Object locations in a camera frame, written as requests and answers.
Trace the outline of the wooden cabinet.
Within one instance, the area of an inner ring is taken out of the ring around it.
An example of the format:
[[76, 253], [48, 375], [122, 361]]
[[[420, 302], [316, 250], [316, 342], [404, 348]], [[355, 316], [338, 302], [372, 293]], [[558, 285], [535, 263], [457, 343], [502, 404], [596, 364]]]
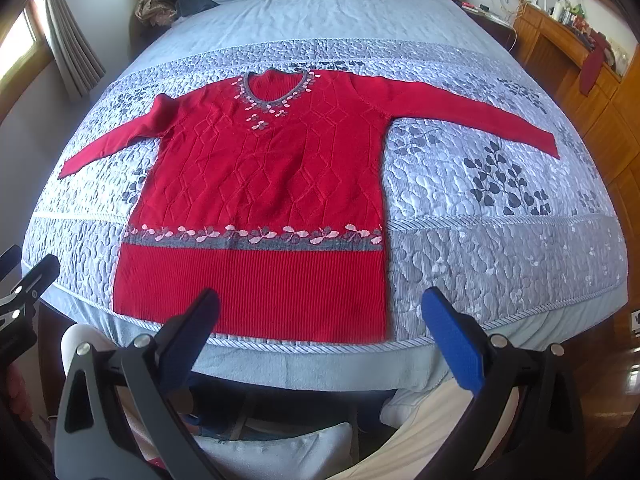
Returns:
[[612, 197], [623, 231], [639, 239], [639, 55], [626, 75], [603, 66], [590, 92], [579, 90], [587, 48], [528, 2], [514, 21], [514, 55], [574, 125]]

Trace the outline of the red cloth on cabinet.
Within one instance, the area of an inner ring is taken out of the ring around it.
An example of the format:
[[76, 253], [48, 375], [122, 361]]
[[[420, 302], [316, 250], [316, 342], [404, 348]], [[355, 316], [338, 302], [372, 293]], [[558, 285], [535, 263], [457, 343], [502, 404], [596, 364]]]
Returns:
[[602, 66], [606, 63], [606, 55], [611, 54], [611, 45], [602, 34], [592, 30], [589, 33], [590, 44], [592, 50], [582, 62], [582, 69], [579, 76], [579, 91], [583, 96], [589, 96], [589, 93], [597, 82]]

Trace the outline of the grey window curtain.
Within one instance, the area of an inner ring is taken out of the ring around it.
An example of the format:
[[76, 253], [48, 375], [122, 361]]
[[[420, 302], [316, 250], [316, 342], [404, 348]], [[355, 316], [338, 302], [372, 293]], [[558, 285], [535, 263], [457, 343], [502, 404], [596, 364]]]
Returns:
[[44, 0], [46, 38], [72, 101], [88, 98], [105, 68], [88, 43], [66, 0]]

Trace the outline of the red knit sweater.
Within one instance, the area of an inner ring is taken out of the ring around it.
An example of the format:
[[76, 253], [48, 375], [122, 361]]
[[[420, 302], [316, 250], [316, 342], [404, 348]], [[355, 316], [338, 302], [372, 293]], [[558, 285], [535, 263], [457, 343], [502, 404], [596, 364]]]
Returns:
[[155, 139], [122, 236], [115, 312], [163, 323], [206, 288], [218, 334], [318, 344], [387, 336], [386, 131], [436, 119], [555, 155], [554, 137], [497, 107], [424, 84], [301, 70], [160, 94], [148, 114], [67, 159], [63, 177]]

